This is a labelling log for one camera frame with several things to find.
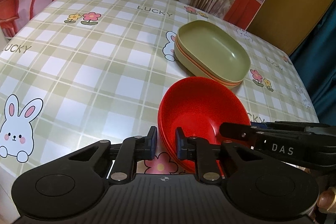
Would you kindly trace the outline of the red plastic bowl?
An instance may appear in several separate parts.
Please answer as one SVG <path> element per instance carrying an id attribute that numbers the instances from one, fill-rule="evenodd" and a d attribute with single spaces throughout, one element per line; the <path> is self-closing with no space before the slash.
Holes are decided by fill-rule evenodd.
<path id="1" fill-rule="evenodd" d="M 166 151 L 189 173 L 195 172 L 195 164 L 177 158 L 176 128 L 182 128 L 187 137 L 221 144 L 225 140 L 219 133 L 222 123 L 251 124 L 239 98 L 224 85 L 204 77 L 187 77 L 169 87 L 159 105 L 157 121 Z"/>

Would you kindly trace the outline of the teal curtain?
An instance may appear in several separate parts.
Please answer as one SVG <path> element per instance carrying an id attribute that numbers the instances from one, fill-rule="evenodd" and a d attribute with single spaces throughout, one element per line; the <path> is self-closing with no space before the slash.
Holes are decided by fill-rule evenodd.
<path id="1" fill-rule="evenodd" d="M 290 55 L 321 123 L 335 125 L 335 2 Z"/>

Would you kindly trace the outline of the checkered bunny tablecloth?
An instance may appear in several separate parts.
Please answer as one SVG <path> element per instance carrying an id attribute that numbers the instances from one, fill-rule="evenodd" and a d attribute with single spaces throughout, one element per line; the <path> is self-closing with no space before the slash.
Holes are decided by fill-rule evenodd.
<path id="1" fill-rule="evenodd" d="M 56 0 L 1 47 L 1 102 L 44 102 L 29 159 L 1 159 L 1 188 L 98 139 L 117 143 L 154 125 L 167 89 L 189 76 L 172 53 L 179 27 L 195 20 L 247 51 L 251 70 L 234 92 L 251 121 L 318 120 L 288 56 L 233 24 L 174 0 Z"/>

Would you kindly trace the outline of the mustard yellow panel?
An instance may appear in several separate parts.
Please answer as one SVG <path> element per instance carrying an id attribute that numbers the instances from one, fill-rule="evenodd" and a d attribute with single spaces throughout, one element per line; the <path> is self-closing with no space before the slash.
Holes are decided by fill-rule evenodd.
<path id="1" fill-rule="evenodd" d="M 291 54 L 322 18 L 333 0 L 265 0 L 247 28 Z"/>

